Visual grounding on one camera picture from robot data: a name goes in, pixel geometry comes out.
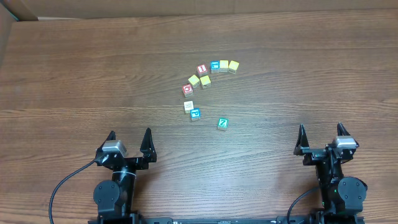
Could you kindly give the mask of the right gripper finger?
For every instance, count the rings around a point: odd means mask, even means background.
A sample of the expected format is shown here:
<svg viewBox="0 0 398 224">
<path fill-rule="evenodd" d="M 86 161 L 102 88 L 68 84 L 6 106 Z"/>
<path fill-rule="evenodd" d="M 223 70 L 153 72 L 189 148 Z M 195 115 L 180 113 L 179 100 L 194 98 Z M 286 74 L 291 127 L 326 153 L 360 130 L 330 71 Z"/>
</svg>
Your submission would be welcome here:
<svg viewBox="0 0 398 224">
<path fill-rule="evenodd" d="M 346 128 L 343 126 L 343 123 L 339 122 L 336 126 L 337 129 L 337 135 L 338 136 L 349 136 L 350 133 L 346 130 Z"/>
<path fill-rule="evenodd" d="M 307 134 L 305 132 L 305 127 L 303 124 L 301 124 L 299 127 L 298 139 L 294 149 L 294 155 L 304 156 L 309 149 L 310 146 L 308 143 Z"/>
</svg>

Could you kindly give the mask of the blue letter P block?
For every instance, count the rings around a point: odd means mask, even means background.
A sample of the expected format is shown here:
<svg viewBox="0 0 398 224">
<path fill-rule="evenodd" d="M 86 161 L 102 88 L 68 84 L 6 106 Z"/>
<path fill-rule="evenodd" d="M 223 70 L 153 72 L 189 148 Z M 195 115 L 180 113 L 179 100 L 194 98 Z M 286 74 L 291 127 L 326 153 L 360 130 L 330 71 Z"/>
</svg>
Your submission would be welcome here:
<svg viewBox="0 0 398 224">
<path fill-rule="evenodd" d="M 194 108 L 190 111 L 190 117 L 192 121 L 197 121 L 201 119 L 201 111 L 199 108 Z"/>
</svg>

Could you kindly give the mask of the white natural wood block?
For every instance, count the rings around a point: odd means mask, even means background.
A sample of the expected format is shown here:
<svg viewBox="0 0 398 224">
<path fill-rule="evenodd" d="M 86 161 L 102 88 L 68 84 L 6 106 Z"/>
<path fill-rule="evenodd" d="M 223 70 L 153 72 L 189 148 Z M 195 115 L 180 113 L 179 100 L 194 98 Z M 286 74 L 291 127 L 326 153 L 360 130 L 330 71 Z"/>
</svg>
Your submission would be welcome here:
<svg viewBox="0 0 398 224">
<path fill-rule="evenodd" d="M 185 113 L 187 113 L 187 114 L 189 114 L 189 113 L 191 112 L 191 110 L 194 110 L 194 109 L 195 109 L 194 104 L 193 104 L 193 101 L 185 101 L 185 102 L 183 103 L 183 106 L 184 106 L 184 111 L 185 111 Z"/>
</svg>

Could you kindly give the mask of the green letter Z block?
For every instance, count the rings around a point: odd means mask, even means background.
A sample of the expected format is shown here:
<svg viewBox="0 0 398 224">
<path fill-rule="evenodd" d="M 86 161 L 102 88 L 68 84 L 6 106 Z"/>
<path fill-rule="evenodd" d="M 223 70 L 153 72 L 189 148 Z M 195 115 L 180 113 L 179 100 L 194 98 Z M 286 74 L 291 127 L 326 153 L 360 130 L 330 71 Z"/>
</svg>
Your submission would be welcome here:
<svg viewBox="0 0 398 224">
<path fill-rule="evenodd" d="M 226 131 L 229 125 L 229 119 L 227 118 L 220 118 L 218 120 L 217 128 L 223 131 Z"/>
</svg>

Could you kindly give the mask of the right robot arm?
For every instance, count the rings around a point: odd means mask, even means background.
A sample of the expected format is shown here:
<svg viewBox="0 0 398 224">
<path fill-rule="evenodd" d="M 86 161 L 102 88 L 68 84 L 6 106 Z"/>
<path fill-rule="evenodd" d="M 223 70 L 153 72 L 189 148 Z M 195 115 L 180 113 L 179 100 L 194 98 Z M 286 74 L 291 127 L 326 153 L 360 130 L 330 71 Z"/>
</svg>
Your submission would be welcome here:
<svg viewBox="0 0 398 224">
<path fill-rule="evenodd" d="M 337 136 L 323 149 L 309 146 L 304 125 L 298 131 L 294 155 L 303 156 L 303 165 L 315 166 L 323 208 L 311 214 L 318 223 L 357 223 L 363 211 L 368 186 L 356 177 L 346 177 L 341 165 L 353 159 L 359 143 L 337 124 Z"/>
</svg>

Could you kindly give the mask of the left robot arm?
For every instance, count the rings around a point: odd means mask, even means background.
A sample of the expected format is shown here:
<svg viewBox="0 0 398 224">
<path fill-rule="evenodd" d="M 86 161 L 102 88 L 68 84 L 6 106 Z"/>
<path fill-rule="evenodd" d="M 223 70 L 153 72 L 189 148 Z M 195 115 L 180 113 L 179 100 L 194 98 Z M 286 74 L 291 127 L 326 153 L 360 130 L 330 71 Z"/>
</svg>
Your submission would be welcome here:
<svg viewBox="0 0 398 224">
<path fill-rule="evenodd" d="M 140 222 L 140 214 L 132 211 L 136 172 L 157 161 L 150 128 L 146 129 L 140 152 L 141 157 L 128 157 L 126 147 L 116 139 L 114 131 L 97 148 L 94 163 L 112 171 L 111 179 L 100 182 L 93 192 L 98 207 L 97 223 Z"/>
</svg>

